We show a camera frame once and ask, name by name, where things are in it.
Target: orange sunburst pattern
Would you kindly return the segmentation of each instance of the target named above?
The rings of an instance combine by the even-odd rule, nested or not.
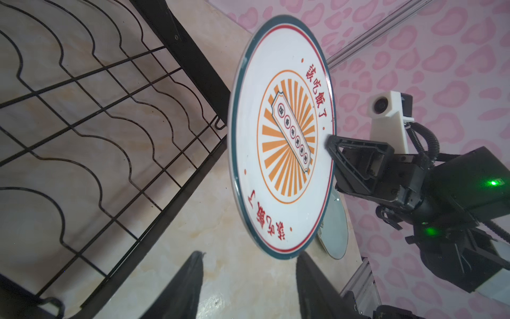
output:
[[[280,131],[273,118],[271,105],[279,92],[282,92],[287,99],[310,149],[308,171],[303,171],[301,168],[296,155],[289,147],[289,141]],[[317,148],[315,106],[306,84],[295,79],[280,79],[277,82],[272,82],[265,98],[266,101],[263,101],[259,123],[259,126],[262,127],[261,138],[263,141],[261,147],[259,147],[259,152],[262,151],[261,168],[265,168],[267,171],[264,178],[266,184],[271,184],[274,187],[273,196],[275,196],[274,191],[276,191],[279,198],[296,197],[306,188],[315,162],[315,150]]]

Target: orange circle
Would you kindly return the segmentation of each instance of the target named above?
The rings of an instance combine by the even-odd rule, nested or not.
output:
[[[260,163],[260,158],[259,158],[259,121],[260,121],[260,111],[262,109],[262,104],[264,103],[264,100],[265,100],[265,96],[266,96],[266,93],[267,93],[267,90],[269,89],[269,86],[271,85],[271,83],[273,83],[274,79],[279,76],[280,74],[284,73],[284,72],[291,72],[291,73],[294,73],[296,74],[302,81],[303,83],[305,83],[306,85],[306,81],[303,79],[303,77],[301,75],[299,75],[297,72],[295,71],[292,71],[292,70],[283,70],[283,71],[280,71],[278,72],[278,74],[276,74],[272,79],[271,81],[269,81],[269,84],[267,85],[267,88],[266,90],[264,91],[264,95],[262,96],[262,101],[260,103],[260,108],[259,108],[259,115],[258,115],[258,118],[257,118],[257,160],[259,161],[259,167],[260,167],[260,173],[262,174],[262,179],[264,180],[264,184],[266,184],[266,187],[267,187],[267,190],[269,190],[269,193],[271,193],[271,196],[273,196],[274,199],[276,199],[277,201],[279,201],[280,203],[282,204],[292,204],[294,203],[295,201],[297,201],[298,199],[301,198],[301,196],[303,196],[303,194],[306,192],[307,188],[308,188],[308,185],[310,184],[310,182],[308,182],[308,184],[305,186],[304,190],[303,190],[303,193],[298,197],[296,198],[295,200],[291,201],[291,202],[282,202],[281,200],[279,200],[278,198],[276,198],[276,196],[273,194],[273,192],[271,191],[271,189],[269,188],[269,186],[267,185],[267,182],[266,182],[266,178],[264,176],[264,172],[262,171],[262,164]],[[310,88],[308,87],[308,85],[306,85],[307,89],[308,89],[308,93],[310,94],[310,96],[313,96],[312,95],[312,92],[310,91]],[[311,104],[312,104],[312,108],[315,112],[315,121],[317,120],[317,110],[316,110],[316,107],[315,107],[315,103],[313,101],[313,99],[311,99]],[[319,131],[317,131],[317,142],[319,141]],[[314,164],[313,166],[315,167],[315,163],[317,163],[317,155],[318,154],[315,154],[315,160],[314,160]],[[312,176],[314,174],[314,171],[312,172],[312,174],[309,176],[309,180],[312,179]]]

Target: camera lens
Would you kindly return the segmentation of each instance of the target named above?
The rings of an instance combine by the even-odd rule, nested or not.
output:
[[[381,97],[374,104],[374,112],[375,114],[381,114],[388,108],[388,99],[385,97]]]

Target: plate rim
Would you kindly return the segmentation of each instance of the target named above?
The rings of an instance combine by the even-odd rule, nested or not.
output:
[[[327,209],[327,205],[329,202],[329,196],[331,194],[331,188],[333,183],[334,175],[332,171],[330,179],[329,179],[329,185],[328,185],[328,191],[326,195],[326,203],[323,206],[322,211],[320,212],[320,218],[315,226],[315,229],[312,230],[313,235],[309,237],[309,239],[304,243],[300,248],[297,250],[291,252],[291,253],[280,253],[277,252],[270,247],[268,247],[262,239],[259,237],[257,232],[254,229],[253,224],[251,223],[248,213],[245,209],[244,200],[242,198],[241,194],[241,185],[239,183],[239,176],[238,176],[238,166],[237,166],[237,159],[235,158],[235,141],[236,141],[236,124],[237,121],[233,121],[234,115],[237,115],[237,105],[239,103],[239,97],[240,97],[240,90],[242,83],[244,81],[244,75],[246,73],[247,67],[249,65],[249,62],[253,56],[255,48],[259,45],[260,41],[264,39],[265,35],[275,28],[276,26],[279,26],[281,24],[289,24],[291,26],[297,27],[301,29],[306,36],[309,37],[309,39],[312,41],[314,46],[316,47],[317,52],[319,53],[320,60],[322,64],[324,65],[324,69],[326,72],[326,80],[327,80],[327,87],[329,94],[331,96],[331,103],[333,108],[333,134],[336,135],[337,132],[337,117],[336,117],[336,108],[335,108],[335,97],[333,94],[333,90],[331,87],[331,75],[329,73],[329,68],[327,67],[326,58],[324,56],[324,53],[322,52],[322,49],[319,45],[319,42],[313,35],[312,31],[304,24],[301,20],[290,16],[290,15],[278,15],[275,16],[268,21],[266,21],[264,24],[262,24],[259,29],[254,33],[252,36],[250,42],[246,46],[241,61],[239,63],[236,76],[234,78],[233,83],[233,92],[230,95],[230,101],[228,106],[228,121],[227,121],[227,127],[228,127],[228,134],[227,134],[227,148],[228,148],[228,167],[230,172],[230,178],[232,183],[232,189],[234,191],[234,198],[236,200],[236,206],[238,208],[238,212],[241,215],[241,219],[243,221],[243,224],[246,228],[246,230],[249,232],[251,239],[257,244],[259,248],[261,248],[265,253],[270,255],[271,257],[277,258],[277,259],[291,259],[294,257],[297,257],[301,251],[305,250],[308,245],[312,242],[312,240],[317,235],[317,230],[320,227],[322,220],[324,219],[324,213]]]

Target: dish rack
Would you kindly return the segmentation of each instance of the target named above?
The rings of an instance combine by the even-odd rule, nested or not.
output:
[[[230,92],[164,0],[1,0],[0,41],[0,313],[94,317],[225,151]]]

